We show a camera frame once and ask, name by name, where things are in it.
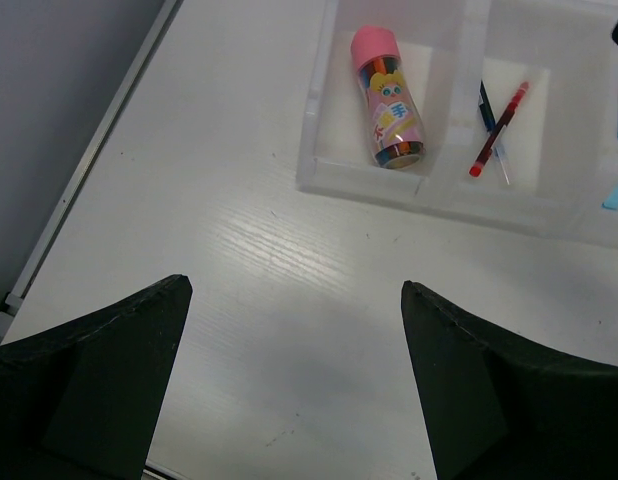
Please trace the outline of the pink-lidded small bottle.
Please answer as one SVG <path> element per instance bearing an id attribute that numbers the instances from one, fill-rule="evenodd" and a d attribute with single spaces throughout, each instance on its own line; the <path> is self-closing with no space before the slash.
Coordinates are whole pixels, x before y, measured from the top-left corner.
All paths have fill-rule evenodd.
<path id="1" fill-rule="evenodd" d="M 410 167 L 425 154 L 424 131 L 394 33 L 365 25 L 355 32 L 350 52 L 376 164 L 390 170 Z"/>

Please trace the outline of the red pen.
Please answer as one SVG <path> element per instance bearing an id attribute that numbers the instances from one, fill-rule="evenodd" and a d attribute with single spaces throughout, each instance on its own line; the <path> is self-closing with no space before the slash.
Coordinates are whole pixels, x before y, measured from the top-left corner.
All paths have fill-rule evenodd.
<path id="1" fill-rule="evenodd" d="M 498 120 L 496 120 L 496 127 L 491 134 L 488 134 L 488 137 L 478 153 L 476 160 L 469 169 L 469 175 L 472 178 L 478 178 L 482 174 L 485 165 L 493 155 L 494 143 L 499 140 L 504 129 L 509 126 L 529 89 L 530 83 L 528 81 L 523 81 L 511 97 L 502 115 L 498 118 Z"/>

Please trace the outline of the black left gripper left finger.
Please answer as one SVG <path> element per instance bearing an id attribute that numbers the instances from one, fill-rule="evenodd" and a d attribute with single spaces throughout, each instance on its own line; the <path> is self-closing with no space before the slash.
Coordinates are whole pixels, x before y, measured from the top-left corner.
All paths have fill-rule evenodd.
<path id="1" fill-rule="evenodd" d="M 0 346 L 0 479 L 139 479 L 193 294 L 168 276 Z"/>

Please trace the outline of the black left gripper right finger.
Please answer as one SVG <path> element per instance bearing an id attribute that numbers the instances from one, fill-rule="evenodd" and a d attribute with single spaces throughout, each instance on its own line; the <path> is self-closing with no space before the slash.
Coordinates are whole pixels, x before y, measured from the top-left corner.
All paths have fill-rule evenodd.
<path id="1" fill-rule="evenodd" d="M 401 312 L 440 479 L 618 479 L 618 366 L 541 345 L 406 282 Z"/>

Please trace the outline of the dark blue pen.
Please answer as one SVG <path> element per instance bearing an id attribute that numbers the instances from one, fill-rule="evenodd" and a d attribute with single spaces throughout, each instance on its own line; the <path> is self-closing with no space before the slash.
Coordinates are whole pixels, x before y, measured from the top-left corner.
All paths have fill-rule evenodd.
<path id="1" fill-rule="evenodd" d="M 496 127 L 496 119 L 491 107 L 491 103 L 485 88 L 484 82 L 480 84 L 480 97 L 478 108 L 488 134 L 491 134 Z M 493 156 L 495 157 L 501 171 L 501 183 L 504 186 L 510 187 L 512 185 L 510 170 L 508 165 L 508 157 L 506 150 L 501 140 L 497 140 L 493 145 Z"/>

